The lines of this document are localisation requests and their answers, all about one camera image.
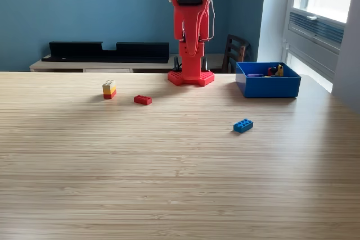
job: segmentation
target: chair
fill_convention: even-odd
[[[229,64],[231,64],[231,73],[235,73],[236,63],[244,62],[244,60],[250,62],[250,52],[251,46],[248,41],[234,35],[228,35],[222,73],[229,73]]]

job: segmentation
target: cable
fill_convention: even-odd
[[[200,40],[200,42],[208,42],[208,41],[212,40],[212,39],[214,38],[214,36],[215,36],[215,9],[214,9],[214,2],[213,2],[213,0],[210,0],[210,4],[211,4],[211,8],[212,8],[212,10],[213,10],[213,35],[212,35],[210,38],[208,38],[208,39],[202,39],[202,40]]]

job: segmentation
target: blue plastic bin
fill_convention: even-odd
[[[250,78],[248,74],[267,75],[269,67],[283,66],[284,77]],[[301,77],[282,62],[237,63],[236,82],[246,98],[295,98],[299,95]]]

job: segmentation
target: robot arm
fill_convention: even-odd
[[[182,71],[177,68],[179,64],[176,57],[174,71],[168,74],[168,79],[175,85],[198,84],[205,86],[214,80],[214,74],[207,71],[204,57],[204,43],[212,38],[209,38],[209,8],[211,4],[214,11],[213,1],[169,0],[169,2],[172,2],[175,8],[174,32],[175,39],[179,40]]]
[[[185,41],[189,55],[193,56],[198,43],[209,40],[209,6],[212,0],[169,0],[169,2],[175,7],[175,38]]]

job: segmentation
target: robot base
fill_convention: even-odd
[[[215,75],[211,71],[207,71],[201,72],[200,78],[197,80],[184,80],[181,71],[171,71],[168,73],[168,80],[177,86],[182,84],[197,84],[201,87],[204,87],[215,80]]]

